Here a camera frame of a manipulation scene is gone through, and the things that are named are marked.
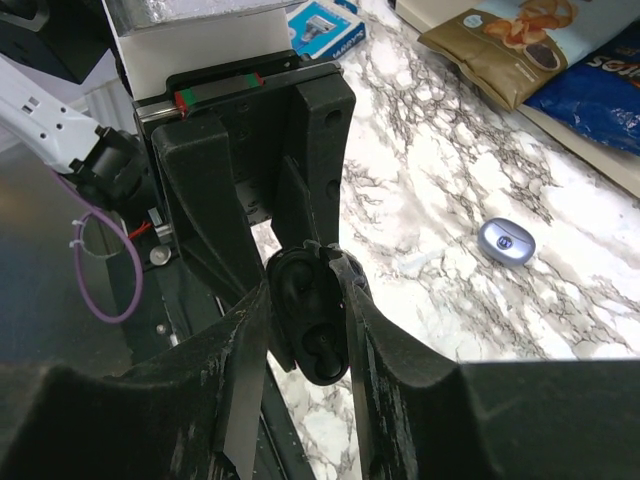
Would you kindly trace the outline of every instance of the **screw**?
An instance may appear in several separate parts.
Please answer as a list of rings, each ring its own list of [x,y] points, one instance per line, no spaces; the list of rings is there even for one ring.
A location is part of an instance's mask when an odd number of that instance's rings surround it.
[[[154,247],[149,254],[149,260],[156,267],[166,265],[171,260],[171,249],[166,245]]]

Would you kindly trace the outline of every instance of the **green strip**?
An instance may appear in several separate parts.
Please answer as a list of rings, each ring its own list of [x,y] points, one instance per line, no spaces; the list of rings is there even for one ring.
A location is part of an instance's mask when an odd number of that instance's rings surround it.
[[[193,94],[190,88],[187,88],[186,90],[181,90],[180,95],[182,95],[184,103],[185,105],[187,105],[187,107],[190,107],[197,102],[196,96]]]
[[[258,77],[255,73],[252,73],[251,75],[245,75],[245,78],[247,79],[247,83],[251,88],[260,86],[260,81],[258,80]]]

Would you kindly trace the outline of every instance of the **blue snack bag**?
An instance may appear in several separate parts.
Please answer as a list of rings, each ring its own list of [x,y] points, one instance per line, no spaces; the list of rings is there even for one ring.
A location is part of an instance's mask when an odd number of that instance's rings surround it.
[[[525,103],[591,140],[640,155],[640,23]]]

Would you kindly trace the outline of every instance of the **red wire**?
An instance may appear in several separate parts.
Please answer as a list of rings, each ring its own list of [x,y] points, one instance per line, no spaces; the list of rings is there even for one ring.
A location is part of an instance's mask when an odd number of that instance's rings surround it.
[[[136,230],[134,230],[133,232],[131,232],[129,234],[129,239],[132,238],[136,238],[139,237],[140,235],[142,235],[144,232],[146,232],[147,230],[149,230],[153,225],[151,225],[149,222],[142,222],[142,225],[140,225],[139,228],[137,228]]]

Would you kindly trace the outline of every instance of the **marble countertop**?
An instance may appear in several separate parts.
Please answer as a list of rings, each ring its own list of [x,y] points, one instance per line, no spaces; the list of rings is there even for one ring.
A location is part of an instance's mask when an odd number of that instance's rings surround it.
[[[520,114],[492,110],[417,43],[385,0],[344,57],[358,102],[341,187],[341,246],[379,309],[458,361],[640,355],[640,203]],[[538,250],[507,269],[476,246],[485,220]],[[263,255],[278,249],[267,226]],[[274,372],[318,479],[361,478],[350,379]]]

